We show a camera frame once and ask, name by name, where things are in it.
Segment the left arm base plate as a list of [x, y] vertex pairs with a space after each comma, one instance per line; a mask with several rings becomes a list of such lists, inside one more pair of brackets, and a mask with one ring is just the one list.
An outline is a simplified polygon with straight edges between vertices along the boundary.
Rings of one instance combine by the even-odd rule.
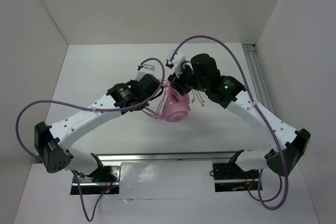
[[103, 165], [102, 173], [96, 177], [88, 177], [83, 173], [75, 172], [77, 179], [72, 179], [70, 194], [79, 195], [78, 186], [83, 195], [119, 194], [121, 162], [107, 162]]

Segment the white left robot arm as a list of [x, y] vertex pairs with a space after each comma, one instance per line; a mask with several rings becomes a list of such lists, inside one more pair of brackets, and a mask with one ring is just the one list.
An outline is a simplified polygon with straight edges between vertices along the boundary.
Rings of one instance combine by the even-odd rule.
[[99, 181], [108, 169], [98, 155], [83, 153], [72, 145], [100, 125], [124, 115], [126, 107], [131, 111], [142, 110], [159, 85], [156, 77], [145, 74], [140, 80], [115, 84], [86, 111], [51, 125], [45, 122], [36, 124], [34, 145], [47, 172], [72, 170], [80, 177]]

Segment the pink headphones with cable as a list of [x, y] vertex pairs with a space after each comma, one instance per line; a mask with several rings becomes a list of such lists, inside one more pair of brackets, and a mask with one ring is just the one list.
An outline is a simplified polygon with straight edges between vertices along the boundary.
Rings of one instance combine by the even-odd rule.
[[162, 98], [156, 108], [151, 110], [146, 106], [142, 112], [155, 120], [164, 120], [167, 122], [180, 122], [185, 119], [191, 110], [190, 104], [196, 100], [204, 107], [205, 101], [197, 90], [191, 90], [192, 98], [189, 94], [180, 95], [175, 89], [171, 87], [167, 80], [163, 81]]

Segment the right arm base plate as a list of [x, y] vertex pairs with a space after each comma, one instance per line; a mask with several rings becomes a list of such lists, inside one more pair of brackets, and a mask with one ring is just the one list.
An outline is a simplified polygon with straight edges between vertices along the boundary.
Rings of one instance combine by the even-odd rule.
[[232, 192], [258, 189], [259, 171], [243, 171], [230, 163], [213, 163], [209, 175], [214, 179], [215, 191]]

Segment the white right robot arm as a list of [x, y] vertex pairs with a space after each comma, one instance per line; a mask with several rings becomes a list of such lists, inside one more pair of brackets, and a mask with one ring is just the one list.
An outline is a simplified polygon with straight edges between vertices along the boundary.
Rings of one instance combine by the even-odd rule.
[[240, 150], [230, 159], [229, 172], [235, 178], [247, 171], [271, 169], [279, 176], [290, 174], [308, 146], [311, 134], [297, 130], [276, 117], [232, 76], [224, 76], [216, 61], [208, 54], [199, 54], [188, 65], [184, 55], [167, 58], [166, 66], [174, 70], [168, 77], [179, 94], [201, 91], [208, 99], [243, 119], [262, 137], [269, 147], [264, 150]]

